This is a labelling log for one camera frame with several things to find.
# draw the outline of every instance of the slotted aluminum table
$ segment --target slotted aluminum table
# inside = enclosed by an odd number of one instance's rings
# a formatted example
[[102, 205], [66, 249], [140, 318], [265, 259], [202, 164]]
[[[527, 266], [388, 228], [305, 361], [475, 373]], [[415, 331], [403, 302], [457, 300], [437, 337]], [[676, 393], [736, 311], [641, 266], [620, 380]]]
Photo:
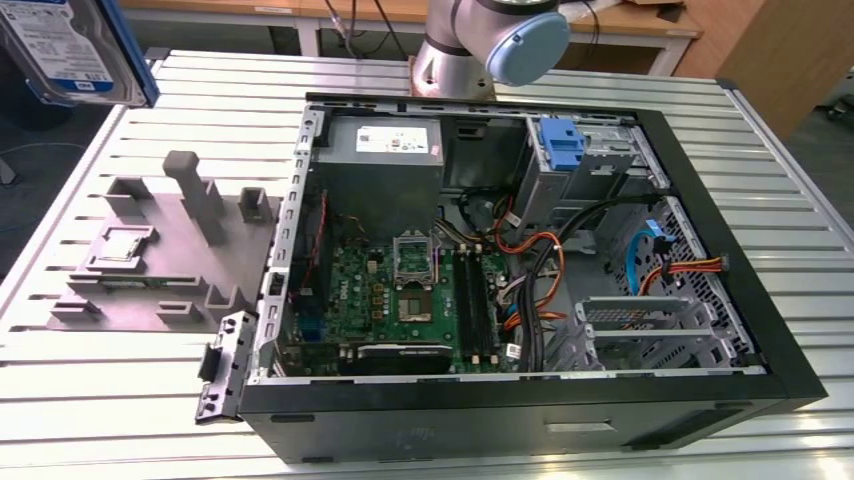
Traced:
[[44, 325], [82, 261], [114, 176], [162, 176], [192, 150], [218, 190], [282, 190], [308, 91], [403, 95], [397, 62], [173, 51], [156, 108], [116, 107], [0, 287], [0, 477], [848, 478], [854, 458], [854, 235], [736, 91], [708, 80], [553, 72], [501, 100], [664, 112], [830, 397], [675, 452], [284, 465], [245, 424], [193, 425], [208, 335]]

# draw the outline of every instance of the power supply label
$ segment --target power supply label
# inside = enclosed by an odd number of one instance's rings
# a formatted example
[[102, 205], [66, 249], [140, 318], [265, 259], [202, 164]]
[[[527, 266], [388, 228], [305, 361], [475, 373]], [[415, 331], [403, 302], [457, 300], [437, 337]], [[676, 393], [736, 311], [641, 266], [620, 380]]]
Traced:
[[427, 129], [419, 127], [358, 127], [356, 152], [427, 153]]
[[80, 92], [112, 90], [113, 79], [92, 42], [72, 27], [68, 0], [0, 0], [0, 12], [53, 82]]

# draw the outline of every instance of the motherboard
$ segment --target motherboard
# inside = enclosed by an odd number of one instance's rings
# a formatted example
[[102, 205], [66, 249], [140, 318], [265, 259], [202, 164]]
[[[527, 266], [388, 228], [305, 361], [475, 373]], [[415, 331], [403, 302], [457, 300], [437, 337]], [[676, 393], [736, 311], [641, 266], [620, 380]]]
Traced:
[[[289, 374], [344, 374], [337, 371], [341, 351], [377, 343], [449, 348], [452, 372], [501, 371], [499, 357], [491, 350], [497, 344], [499, 326], [492, 309], [483, 309], [477, 319], [465, 313], [460, 316], [460, 308], [467, 312], [467, 304], [473, 303], [471, 298], [459, 299], [463, 295], [459, 292], [465, 291], [469, 283], [469, 279], [461, 281], [461, 260], [479, 264], [483, 293], [493, 297], [497, 286], [505, 281], [505, 262], [499, 253], [443, 248], [431, 252], [407, 247], [395, 255], [393, 247], [337, 247], [332, 256], [325, 315], [298, 319], [304, 342], [284, 347], [289, 358], [298, 358], [298, 362], [289, 365], [298, 365], [289, 369]], [[423, 272], [425, 269], [432, 275], [427, 285], [417, 282], [401, 285], [395, 278], [399, 272]], [[487, 304], [487, 296], [479, 300]], [[480, 322], [483, 328], [472, 334], [469, 326], [475, 322]]]

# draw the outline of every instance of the gray floor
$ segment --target gray floor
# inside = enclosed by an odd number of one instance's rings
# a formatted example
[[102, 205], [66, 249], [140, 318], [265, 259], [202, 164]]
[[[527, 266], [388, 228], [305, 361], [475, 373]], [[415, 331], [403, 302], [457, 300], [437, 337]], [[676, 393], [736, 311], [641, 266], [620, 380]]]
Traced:
[[[289, 28], [197, 24], [173, 27], [176, 25], [133, 22], [142, 49], [168, 46], [190, 50], [298, 54], [296, 31]], [[353, 39], [353, 45], [361, 52], [371, 52], [379, 45], [368, 57], [399, 60], [401, 55], [391, 38], [384, 42], [383, 38], [383, 32], [365, 32]], [[324, 55], [348, 56], [333, 32], [324, 31], [320, 39]], [[400, 41], [407, 55], [416, 54], [419, 36], [400, 35]], [[0, 117], [0, 152], [44, 142], [85, 146], [105, 115], [106, 108], [78, 107], [65, 125], [41, 133], [16, 128]], [[854, 224], [854, 191], [850, 187], [854, 178], [854, 125], [831, 123], [816, 111], [789, 138], [787, 146], [846, 221]], [[81, 150], [74, 147], [41, 146], [2, 155], [21, 178], [17, 185], [0, 188], [0, 279], [12, 267], [80, 154]]]
[[854, 225], [854, 122], [830, 122], [816, 110], [785, 146], [842, 218]]

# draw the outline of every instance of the black computer chassis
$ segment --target black computer chassis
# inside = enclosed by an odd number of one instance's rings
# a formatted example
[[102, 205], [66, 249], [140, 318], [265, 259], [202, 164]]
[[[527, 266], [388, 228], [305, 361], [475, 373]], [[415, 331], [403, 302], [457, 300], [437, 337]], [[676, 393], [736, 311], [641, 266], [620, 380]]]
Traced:
[[[471, 111], [543, 109], [544, 105], [411, 97], [308, 94], [329, 111], [369, 114], [376, 103], [397, 111], [452, 103]], [[249, 385], [240, 417], [288, 462], [427, 460], [441, 457], [537, 455], [613, 450], [587, 422], [615, 428], [648, 424], [620, 450], [677, 448], [757, 415], [788, 412], [826, 397], [785, 323], [727, 227], [660, 112], [545, 106], [573, 112], [631, 115], [640, 125], [707, 252], [725, 252], [721, 283], [748, 326], [756, 362], [767, 375], [632, 377], [511, 382], [417, 382]], [[549, 425], [568, 425], [549, 430]]]

